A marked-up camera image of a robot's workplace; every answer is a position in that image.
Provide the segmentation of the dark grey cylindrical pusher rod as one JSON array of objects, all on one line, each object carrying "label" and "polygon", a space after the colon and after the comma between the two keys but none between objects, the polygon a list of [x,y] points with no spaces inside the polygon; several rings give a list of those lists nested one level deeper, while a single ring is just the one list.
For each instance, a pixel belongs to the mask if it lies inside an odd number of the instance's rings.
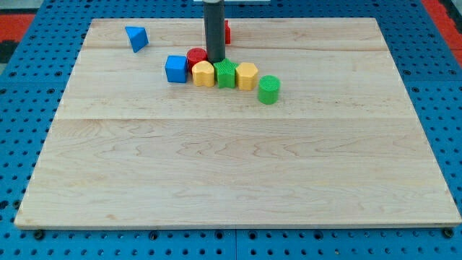
[{"label": "dark grey cylindrical pusher rod", "polygon": [[225,6],[223,0],[203,0],[206,52],[211,63],[225,58]]}]

